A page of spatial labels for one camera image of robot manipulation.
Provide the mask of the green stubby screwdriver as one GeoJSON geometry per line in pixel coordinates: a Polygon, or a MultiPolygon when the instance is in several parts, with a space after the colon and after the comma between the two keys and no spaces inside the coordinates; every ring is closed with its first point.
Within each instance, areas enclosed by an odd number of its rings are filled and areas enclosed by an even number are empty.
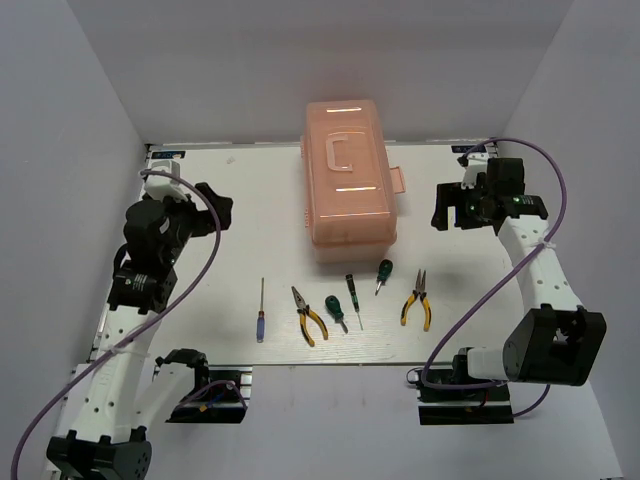
{"type": "Polygon", "coordinates": [[[334,295],[329,295],[325,298],[325,307],[334,321],[340,325],[345,334],[349,333],[348,327],[344,321],[344,312],[342,311],[341,304],[338,298],[334,295]]]}
{"type": "Polygon", "coordinates": [[[388,259],[384,259],[378,266],[376,289],[374,295],[377,296],[381,287],[386,283],[393,271],[393,262],[388,259]]]}

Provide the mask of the yellow combination pliers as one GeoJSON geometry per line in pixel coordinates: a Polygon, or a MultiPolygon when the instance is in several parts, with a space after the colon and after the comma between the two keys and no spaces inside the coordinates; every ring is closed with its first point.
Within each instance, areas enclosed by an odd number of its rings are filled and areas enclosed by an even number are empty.
{"type": "Polygon", "coordinates": [[[294,301],[296,304],[296,311],[299,315],[299,325],[300,325],[300,330],[302,333],[302,336],[304,338],[304,340],[306,341],[306,343],[310,346],[310,347],[314,347],[315,346],[315,341],[312,338],[312,336],[309,333],[308,327],[307,327],[307,320],[311,319],[320,329],[320,332],[322,334],[322,338],[324,340],[328,340],[329,339],[329,333],[328,333],[328,329],[326,327],[325,322],[322,320],[322,318],[315,312],[313,311],[309,304],[304,300],[304,298],[302,297],[302,295],[300,294],[300,292],[296,289],[295,286],[291,287],[292,290],[292,294],[294,297],[294,301]]]}

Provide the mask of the pink plastic toolbox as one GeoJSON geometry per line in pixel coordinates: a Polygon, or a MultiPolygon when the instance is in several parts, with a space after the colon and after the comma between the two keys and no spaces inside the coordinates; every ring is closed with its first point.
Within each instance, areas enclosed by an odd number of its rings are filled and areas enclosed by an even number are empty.
{"type": "Polygon", "coordinates": [[[375,103],[308,104],[301,158],[316,261],[383,259],[397,239],[396,196],[406,186],[402,170],[389,164],[375,103]]]}

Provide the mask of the blue handled long screwdriver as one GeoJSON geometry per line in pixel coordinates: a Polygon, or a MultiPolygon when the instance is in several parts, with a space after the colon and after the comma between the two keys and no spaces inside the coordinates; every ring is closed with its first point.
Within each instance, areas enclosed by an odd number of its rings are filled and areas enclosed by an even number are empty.
{"type": "Polygon", "coordinates": [[[256,341],[258,343],[262,343],[265,336],[264,286],[265,279],[261,278],[260,305],[256,321],[256,341]]]}

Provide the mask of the yellow needle nose pliers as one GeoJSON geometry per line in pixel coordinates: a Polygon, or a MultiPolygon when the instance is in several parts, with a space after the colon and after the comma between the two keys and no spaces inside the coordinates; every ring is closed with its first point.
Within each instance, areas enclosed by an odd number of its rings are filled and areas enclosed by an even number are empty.
{"type": "Polygon", "coordinates": [[[432,311],[426,291],[426,271],[419,269],[411,295],[405,301],[401,310],[400,324],[405,326],[408,320],[408,312],[414,304],[420,304],[424,310],[423,330],[428,332],[431,326],[432,311]]]}

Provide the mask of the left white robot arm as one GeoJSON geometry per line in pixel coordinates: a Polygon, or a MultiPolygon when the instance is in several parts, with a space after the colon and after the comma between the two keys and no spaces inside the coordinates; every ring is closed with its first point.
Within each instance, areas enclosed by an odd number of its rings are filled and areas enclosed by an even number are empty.
{"type": "Polygon", "coordinates": [[[151,428],[169,420],[183,398],[202,398],[211,387],[205,355],[178,349],[138,390],[152,339],[179,303],[171,295],[182,251],[193,238],[228,229],[233,201],[206,183],[186,183],[173,159],[151,162],[142,176],[144,194],[126,212],[125,243],[114,259],[98,355],[82,374],[88,390],[68,432],[47,447],[64,479],[145,478],[151,428]]]}

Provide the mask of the thin green precision screwdriver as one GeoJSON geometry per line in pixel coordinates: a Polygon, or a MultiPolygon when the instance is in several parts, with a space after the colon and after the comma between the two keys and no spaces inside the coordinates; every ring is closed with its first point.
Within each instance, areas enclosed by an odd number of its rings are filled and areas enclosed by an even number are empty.
{"type": "Polygon", "coordinates": [[[359,306],[359,300],[358,300],[358,296],[357,296],[357,292],[356,292],[356,287],[355,287],[355,282],[354,282],[354,278],[352,274],[347,274],[345,276],[345,280],[347,283],[347,288],[351,297],[351,301],[354,307],[354,310],[356,312],[357,318],[358,318],[358,322],[359,322],[359,326],[360,329],[363,330],[363,323],[362,323],[362,319],[360,316],[360,306],[359,306]]]}

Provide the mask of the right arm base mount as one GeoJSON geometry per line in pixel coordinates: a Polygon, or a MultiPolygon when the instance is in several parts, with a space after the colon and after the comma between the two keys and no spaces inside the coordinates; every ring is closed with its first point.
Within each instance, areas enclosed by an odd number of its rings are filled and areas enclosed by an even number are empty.
{"type": "Polygon", "coordinates": [[[421,367],[410,369],[407,384],[417,393],[421,426],[506,425],[514,422],[506,385],[476,390],[437,390],[420,380],[421,367]]]}

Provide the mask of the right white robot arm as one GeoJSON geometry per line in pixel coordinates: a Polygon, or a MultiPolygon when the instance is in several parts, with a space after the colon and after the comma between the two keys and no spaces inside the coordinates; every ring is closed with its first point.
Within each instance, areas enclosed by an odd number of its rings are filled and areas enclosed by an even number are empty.
{"type": "Polygon", "coordinates": [[[573,292],[555,250],[543,200],[525,192],[520,158],[465,160],[462,181],[437,187],[433,226],[490,226],[516,271],[524,317],[498,347],[461,350],[453,390],[472,399],[488,381],[581,386],[588,379],[606,333],[604,316],[589,311],[573,292]]]}

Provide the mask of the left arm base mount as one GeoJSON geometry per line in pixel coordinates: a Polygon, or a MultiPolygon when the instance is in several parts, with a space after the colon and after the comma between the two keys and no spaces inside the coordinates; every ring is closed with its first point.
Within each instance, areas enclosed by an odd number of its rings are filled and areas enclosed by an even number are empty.
{"type": "Polygon", "coordinates": [[[210,366],[206,355],[195,349],[174,349],[155,359],[154,377],[165,366],[189,369],[189,390],[171,412],[167,423],[240,424],[249,404],[252,388],[251,366],[210,366]]]}

